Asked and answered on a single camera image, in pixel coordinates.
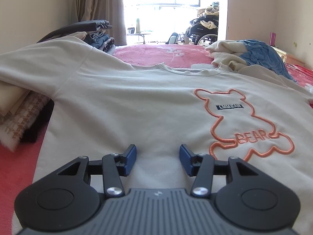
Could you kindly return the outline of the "beige folded clothes pile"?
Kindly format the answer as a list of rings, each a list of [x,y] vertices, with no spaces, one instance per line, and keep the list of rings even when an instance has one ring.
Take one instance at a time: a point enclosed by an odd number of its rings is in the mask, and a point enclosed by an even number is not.
[[[49,100],[43,94],[1,82],[1,145],[14,152]]]

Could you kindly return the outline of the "dark folded clothes stack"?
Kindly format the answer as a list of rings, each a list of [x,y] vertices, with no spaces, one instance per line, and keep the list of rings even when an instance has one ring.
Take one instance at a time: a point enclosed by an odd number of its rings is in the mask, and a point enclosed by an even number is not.
[[[44,42],[65,36],[74,36],[92,47],[113,55],[116,48],[115,39],[106,33],[106,31],[111,28],[112,26],[107,20],[81,21],[61,27],[47,34],[38,42]]]

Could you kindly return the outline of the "wheelchair with clothes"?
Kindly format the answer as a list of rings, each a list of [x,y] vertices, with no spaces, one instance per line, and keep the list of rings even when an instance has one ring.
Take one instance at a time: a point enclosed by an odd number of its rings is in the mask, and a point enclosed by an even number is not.
[[[185,33],[174,32],[166,44],[193,44],[209,46],[218,40],[219,28],[219,2],[213,2],[204,9],[197,11],[197,18],[190,21],[190,26]]]

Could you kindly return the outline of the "cream crumpled garment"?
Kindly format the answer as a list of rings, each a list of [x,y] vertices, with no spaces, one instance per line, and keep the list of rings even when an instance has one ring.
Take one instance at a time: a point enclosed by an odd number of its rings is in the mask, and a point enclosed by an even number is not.
[[[220,40],[205,48],[209,56],[213,59],[212,65],[220,64],[230,67],[233,71],[238,71],[248,66],[248,63],[241,58],[248,50],[241,41]]]

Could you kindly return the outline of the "blue crumpled garment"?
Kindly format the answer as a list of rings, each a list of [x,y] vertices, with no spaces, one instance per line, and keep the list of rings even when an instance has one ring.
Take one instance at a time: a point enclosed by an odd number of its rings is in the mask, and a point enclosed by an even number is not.
[[[240,57],[248,65],[261,65],[278,75],[295,81],[288,73],[285,63],[273,47],[256,39],[237,40],[237,42],[242,43],[246,47],[247,51],[240,55]]]

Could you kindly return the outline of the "glass side table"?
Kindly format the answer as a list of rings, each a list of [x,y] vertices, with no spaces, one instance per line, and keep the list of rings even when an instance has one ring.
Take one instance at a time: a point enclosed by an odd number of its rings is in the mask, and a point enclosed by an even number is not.
[[[146,41],[145,38],[146,36],[149,36],[152,34],[152,31],[148,30],[148,31],[142,31],[141,30],[141,22],[140,19],[137,18],[135,25],[128,27],[126,30],[126,35],[127,36],[137,36],[137,37],[141,37],[142,38],[142,43],[145,45]]]

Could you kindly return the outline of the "brown curtain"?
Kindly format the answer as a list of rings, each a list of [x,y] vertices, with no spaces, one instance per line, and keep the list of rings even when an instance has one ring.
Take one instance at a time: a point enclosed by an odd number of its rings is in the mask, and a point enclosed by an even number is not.
[[[71,0],[71,22],[107,20],[117,46],[127,44],[123,0]]]

